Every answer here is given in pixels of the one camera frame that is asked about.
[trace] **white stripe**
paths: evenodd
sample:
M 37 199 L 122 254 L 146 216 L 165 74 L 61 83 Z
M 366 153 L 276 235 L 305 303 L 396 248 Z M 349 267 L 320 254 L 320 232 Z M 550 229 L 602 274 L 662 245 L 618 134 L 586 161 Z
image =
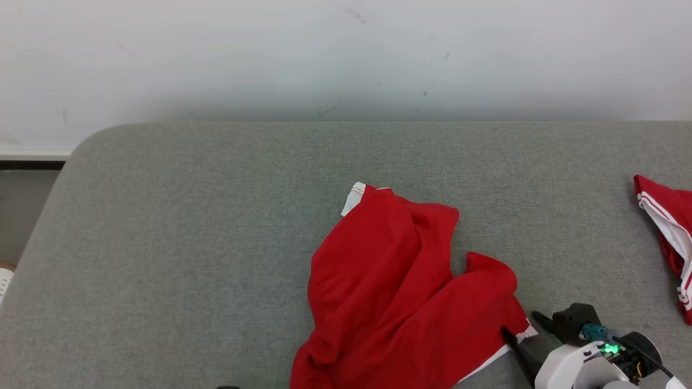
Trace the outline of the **white stripe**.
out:
M 692 246 L 692 236 L 690 236 L 690 233 L 685 229 L 683 226 L 681 226 L 675 218 L 671 215 L 670 212 L 668 212 L 667 209 L 665 209 L 661 204 L 659 204 L 650 194 L 647 192 L 642 191 L 641 194 L 638 194 L 637 197 L 639 198 L 639 206 L 641 206 L 648 214 L 650 217 L 652 217 L 653 221 L 656 223 L 656 226 L 658 226 L 659 230 L 663 233 L 663 235 L 666 237 L 666 240 L 671 244 L 671 246 L 677 251 L 678 254 L 682 257 L 684 260 L 684 265 L 682 267 L 682 272 L 680 274 L 680 279 L 682 280 L 680 283 L 680 287 L 677 288 L 677 290 L 680 292 L 678 294 L 678 298 L 680 301 L 682 301 L 683 306 L 685 307 L 685 310 L 689 311 L 692 309 L 692 303 L 689 301 L 689 295 L 692 293 L 692 284 L 686 289 L 683 289 L 684 286 L 687 284 L 687 281 L 689 278 L 692 276 L 692 252 L 689 252 L 686 248 L 681 247 L 678 242 L 676 242 L 673 237 L 677 235 L 675 230 L 673 230 L 670 226 L 663 225 L 656 220 L 653 215 L 651 214 L 652 212 L 655 213 L 656 215 L 659 215 L 662 219 L 665 219 L 672 227 L 677 228 L 684 232 L 686 235 L 690 245 Z
M 361 202 L 364 193 L 364 183 L 356 182 L 355 184 L 353 184 L 351 191 L 348 193 L 348 197 L 346 197 L 346 204 L 344 204 L 344 209 L 341 211 L 341 216 L 348 215 L 348 213 L 351 212 L 351 210 Z

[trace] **clothing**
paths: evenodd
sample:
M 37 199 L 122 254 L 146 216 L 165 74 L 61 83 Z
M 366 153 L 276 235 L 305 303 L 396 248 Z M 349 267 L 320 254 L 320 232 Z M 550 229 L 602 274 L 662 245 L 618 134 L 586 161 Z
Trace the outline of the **clothing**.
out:
M 537 334 L 507 265 L 468 253 L 453 277 L 456 209 L 356 183 L 342 215 L 312 259 L 291 389 L 447 389 L 509 350 L 501 326 Z
M 680 277 L 677 288 L 678 308 L 687 325 L 692 325 L 692 192 L 673 190 L 635 176 L 635 192 L 639 206 L 653 219 L 660 230 L 661 252 L 668 265 Z

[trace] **gray couch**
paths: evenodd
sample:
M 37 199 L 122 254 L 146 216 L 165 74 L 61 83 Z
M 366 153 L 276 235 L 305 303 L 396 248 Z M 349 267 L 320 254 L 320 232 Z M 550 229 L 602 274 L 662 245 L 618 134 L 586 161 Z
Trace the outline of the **gray couch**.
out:
M 66 164 L 0 307 L 0 388 L 286 388 L 312 328 L 311 255 L 355 181 L 458 208 L 455 273 L 467 251 L 502 260 L 527 311 L 590 303 L 692 387 L 679 280 L 632 187 L 643 174 L 692 189 L 691 146 L 691 123 L 652 122 L 99 132 Z M 528 385 L 506 355 L 458 387 Z

